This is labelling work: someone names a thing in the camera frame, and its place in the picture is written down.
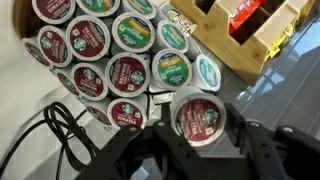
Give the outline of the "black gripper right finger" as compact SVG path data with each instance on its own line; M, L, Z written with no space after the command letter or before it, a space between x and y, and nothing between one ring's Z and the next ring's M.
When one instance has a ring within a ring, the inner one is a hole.
M224 104L226 109L225 132L234 147L244 150L248 146L246 120L231 104Z

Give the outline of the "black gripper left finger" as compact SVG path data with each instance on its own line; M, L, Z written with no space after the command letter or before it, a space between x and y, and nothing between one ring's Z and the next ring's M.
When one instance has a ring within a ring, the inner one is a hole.
M163 103L161 105L161 120L165 123L166 126L171 125L171 111L169 103Z

